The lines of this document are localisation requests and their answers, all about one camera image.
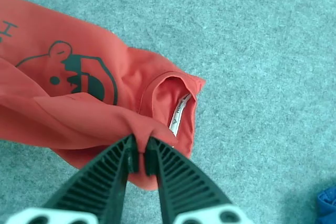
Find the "cartoon bear print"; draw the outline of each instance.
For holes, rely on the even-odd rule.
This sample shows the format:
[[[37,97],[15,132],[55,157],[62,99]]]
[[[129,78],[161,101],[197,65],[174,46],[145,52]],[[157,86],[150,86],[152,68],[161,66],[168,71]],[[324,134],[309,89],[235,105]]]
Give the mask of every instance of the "cartoon bear print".
[[[56,41],[47,54],[25,58],[16,67],[52,97],[86,92],[117,105],[117,85],[102,59],[73,54],[67,42]]]

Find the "white tag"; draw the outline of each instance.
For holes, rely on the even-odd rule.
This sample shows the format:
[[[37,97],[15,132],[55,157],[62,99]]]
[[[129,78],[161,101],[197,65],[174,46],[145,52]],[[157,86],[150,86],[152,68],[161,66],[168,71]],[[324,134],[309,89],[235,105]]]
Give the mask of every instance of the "white tag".
[[[191,97],[191,94],[186,95],[185,97],[181,98],[178,101],[178,104],[175,108],[172,120],[169,125],[169,129],[174,133],[175,136],[177,136],[177,132],[179,131],[181,118],[182,118],[182,112],[187,105],[187,102],[189,101]]]

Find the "blue fabric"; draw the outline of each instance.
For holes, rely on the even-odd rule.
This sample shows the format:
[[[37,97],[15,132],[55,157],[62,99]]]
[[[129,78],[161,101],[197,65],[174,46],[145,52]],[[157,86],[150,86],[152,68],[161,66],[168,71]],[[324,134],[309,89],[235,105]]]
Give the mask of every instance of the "blue fabric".
[[[317,196],[319,217],[316,224],[336,223],[336,186],[322,191]]]

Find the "screw hole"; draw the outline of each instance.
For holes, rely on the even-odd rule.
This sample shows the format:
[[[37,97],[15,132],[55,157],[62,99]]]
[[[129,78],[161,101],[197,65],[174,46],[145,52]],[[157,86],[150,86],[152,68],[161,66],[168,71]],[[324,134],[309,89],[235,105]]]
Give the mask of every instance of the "screw hole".
[[[183,222],[183,224],[201,224],[201,223],[197,220],[186,220],[185,222]]]
[[[38,216],[31,220],[28,224],[47,224],[48,218],[46,216]]]
[[[76,220],[75,222],[72,222],[71,224],[87,224],[87,223],[83,220]]]
[[[219,217],[222,223],[238,223],[240,221],[239,216],[230,211],[222,212]]]

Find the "red t-shirt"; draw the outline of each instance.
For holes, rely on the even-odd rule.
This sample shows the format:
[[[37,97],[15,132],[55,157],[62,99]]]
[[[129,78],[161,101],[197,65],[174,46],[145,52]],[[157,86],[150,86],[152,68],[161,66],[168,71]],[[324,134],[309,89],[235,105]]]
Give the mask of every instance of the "red t-shirt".
[[[93,24],[23,0],[0,0],[0,138],[51,148],[81,168],[133,133],[140,172],[155,136],[189,157],[204,80]]]

